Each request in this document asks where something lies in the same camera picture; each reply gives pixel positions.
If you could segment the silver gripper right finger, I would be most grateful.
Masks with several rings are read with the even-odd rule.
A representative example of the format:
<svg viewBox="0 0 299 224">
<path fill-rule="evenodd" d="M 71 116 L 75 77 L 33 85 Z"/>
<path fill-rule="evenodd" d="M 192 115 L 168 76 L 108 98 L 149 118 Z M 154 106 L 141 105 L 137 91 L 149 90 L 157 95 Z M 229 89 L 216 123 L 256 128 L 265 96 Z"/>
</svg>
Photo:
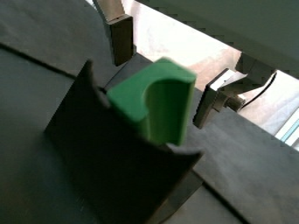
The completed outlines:
<svg viewBox="0 0 299 224">
<path fill-rule="evenodd" d="M 234 68 L 225 68 L 205 85 L 192 124 L 201 129 L 210 114 L 224 107 L 241 110 L 248 103 L 238 95 L 261 88 L 270 77 L 276 77 L 276 69 L 241 53 Z"/>
</svg>

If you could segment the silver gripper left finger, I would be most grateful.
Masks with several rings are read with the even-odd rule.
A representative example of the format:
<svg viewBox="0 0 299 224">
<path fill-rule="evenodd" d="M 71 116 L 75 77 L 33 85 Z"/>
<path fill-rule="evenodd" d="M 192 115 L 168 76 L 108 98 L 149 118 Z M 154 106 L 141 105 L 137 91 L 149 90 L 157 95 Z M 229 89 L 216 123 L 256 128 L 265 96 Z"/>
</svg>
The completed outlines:
<svg viewBox="0 0 299 224">
<path fill-rule="evenodd" d="M 104 18 L 113 63 L 120 66 L 134 54 L 133 17 L 125 14 L 121 0 L 92 0 Z"/>
</svg>

